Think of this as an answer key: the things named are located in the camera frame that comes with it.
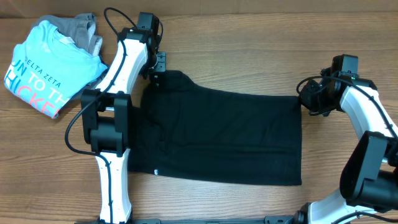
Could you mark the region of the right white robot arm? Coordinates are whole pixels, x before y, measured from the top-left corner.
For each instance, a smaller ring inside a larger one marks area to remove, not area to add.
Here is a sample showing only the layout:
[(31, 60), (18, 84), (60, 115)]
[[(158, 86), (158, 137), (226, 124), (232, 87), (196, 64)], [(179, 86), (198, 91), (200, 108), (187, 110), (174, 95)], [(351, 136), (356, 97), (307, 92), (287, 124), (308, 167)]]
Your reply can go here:
[(397, 126), (383, 108), (371, 80), (354, 77), (316, 77), (296, 88), (312, 114), (333, 110), (346, 113), (359, 139), (340, 177), (340, 186), (323, 200), (307, 203), (290, 223), (349, 223), (372, 217), (388, 223), (383, 213), (397, 210), (397, 171), (381, 169), (386, 162), (397, 167)]

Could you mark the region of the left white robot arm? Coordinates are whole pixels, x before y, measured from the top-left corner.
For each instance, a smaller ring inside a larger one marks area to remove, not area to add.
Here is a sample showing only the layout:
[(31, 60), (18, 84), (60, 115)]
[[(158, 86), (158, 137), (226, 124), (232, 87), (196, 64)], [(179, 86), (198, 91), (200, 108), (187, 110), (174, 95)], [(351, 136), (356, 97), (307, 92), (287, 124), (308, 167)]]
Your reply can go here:
[(118, 34), (118, 51), (109, 72), (94, 90), (81, 96), (85, 142), (98, 165), (101, 211), (97, 223), (130, 223), (127, 160), (131, 150), (131, 92), (139, 75), (165, 68), (159, 52), (161, 35), (148, 25), (125, 28)]

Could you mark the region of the black t-shirt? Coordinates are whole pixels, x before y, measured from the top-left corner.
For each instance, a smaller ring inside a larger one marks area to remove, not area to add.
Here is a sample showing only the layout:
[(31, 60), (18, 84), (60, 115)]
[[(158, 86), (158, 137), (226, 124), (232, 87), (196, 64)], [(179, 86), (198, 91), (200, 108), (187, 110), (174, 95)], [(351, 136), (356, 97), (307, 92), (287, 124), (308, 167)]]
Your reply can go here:
[(155, 73), (134, 110), (131, 172), (252, 185), (300, 185), (296, 96), (212, 90), (186, 74)]

